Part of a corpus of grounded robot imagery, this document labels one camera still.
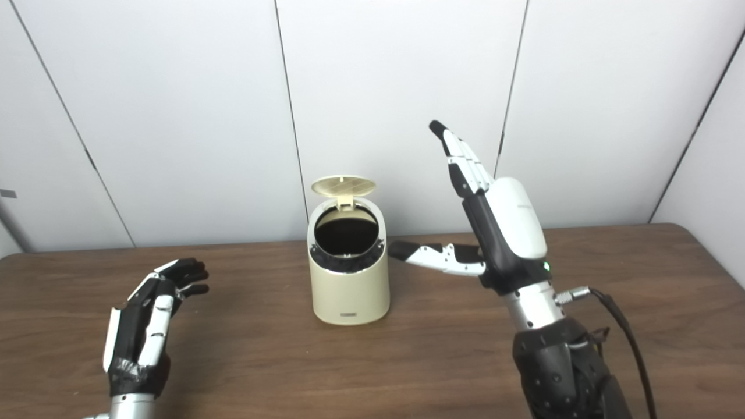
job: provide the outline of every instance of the open lid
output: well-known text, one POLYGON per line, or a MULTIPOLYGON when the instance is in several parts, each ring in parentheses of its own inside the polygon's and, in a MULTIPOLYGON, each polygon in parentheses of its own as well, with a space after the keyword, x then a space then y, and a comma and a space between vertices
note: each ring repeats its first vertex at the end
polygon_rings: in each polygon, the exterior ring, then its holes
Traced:
POLYGON ((313 182, 313 192, 328 198, 336 198, 336 207, 340 211, 352 210, 355 207, 355 196, 365 196, 375 189, 375 182, 359 176, 336 174, 321 177, 313 182))

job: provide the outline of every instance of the cable connector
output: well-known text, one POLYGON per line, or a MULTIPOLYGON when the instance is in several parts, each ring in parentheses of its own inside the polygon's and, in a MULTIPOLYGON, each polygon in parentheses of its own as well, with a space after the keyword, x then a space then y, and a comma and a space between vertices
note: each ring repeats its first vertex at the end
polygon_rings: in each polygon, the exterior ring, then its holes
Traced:
POLYGON ((556 297, 554 297, 554 302, 556 304, 559 304, 560 306, 563 306, 564 304, 569 304, 572 301, 582 300, 588 295, 590 295, 590 288, 581 286, 570 289, 568 291, 560 292, 556 295, 556 297))

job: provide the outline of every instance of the black cable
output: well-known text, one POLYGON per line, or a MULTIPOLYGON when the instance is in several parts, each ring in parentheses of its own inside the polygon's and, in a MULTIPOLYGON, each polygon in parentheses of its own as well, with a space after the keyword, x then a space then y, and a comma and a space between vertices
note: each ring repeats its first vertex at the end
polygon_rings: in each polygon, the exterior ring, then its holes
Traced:
POLYGON ((654 404, 650 378, 649 375, 647 375, 647 367, 644 366, 644 358, 641 357, 641 351, 639 350, 639 345, 636 343, 636 338, 631 331, 629 321, 610 295, 605 295, 593 288, 590 288, 590 292, 598 298, 600 303, 603 304, 606 309, 608 309, 610 315, 613 316, 616 323, 618 323, 618 326, 624 331, 624 335, 626 335, 626 339, 629 341, 629 346, 631 346, 631 351, 634 353, 636 366, 639 369, 639 377, 641 378, 641 386, 644 388, 644 397, 647 399, 647 410, 649 411, 650 419, 657 419, 657 409, 654 404))

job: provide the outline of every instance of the trash can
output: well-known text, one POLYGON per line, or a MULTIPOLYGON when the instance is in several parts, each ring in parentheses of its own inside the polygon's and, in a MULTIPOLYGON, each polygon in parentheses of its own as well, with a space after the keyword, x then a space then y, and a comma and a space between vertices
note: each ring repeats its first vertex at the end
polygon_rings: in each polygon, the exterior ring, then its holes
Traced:
POLYGON ((308 222, 313 311, 330 324, 365 324, 390 307, 385 222, 365 198, 375 183, 356 176, 329 176, 312 189, 328 199, 308 222))

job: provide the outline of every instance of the robotic arm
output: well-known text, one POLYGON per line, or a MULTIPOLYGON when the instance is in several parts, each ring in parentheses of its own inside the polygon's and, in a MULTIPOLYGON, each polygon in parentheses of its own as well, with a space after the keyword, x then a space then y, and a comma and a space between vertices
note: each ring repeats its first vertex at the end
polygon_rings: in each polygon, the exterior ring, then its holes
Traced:
POLYGON ((509 177, 494 180, 464 141, 438 121, 429 127, 443 144, 479 246, 394 242, 389 255, 479 277, 505 299, 517 330, 513 359, 535 419, 630 419, 621 388, 595 349, 605 335, 588 333, 562 309, 590 289, 554 292, 546 241, 523 186, 509 177))
POLYGON ((209 273, 194 258, 176 259, 147 275, 123 309, 113 308, 104 347, 111 411, 86 419, 152 419, 168 380, 168 325, 181 303, 209 291, 209 273))

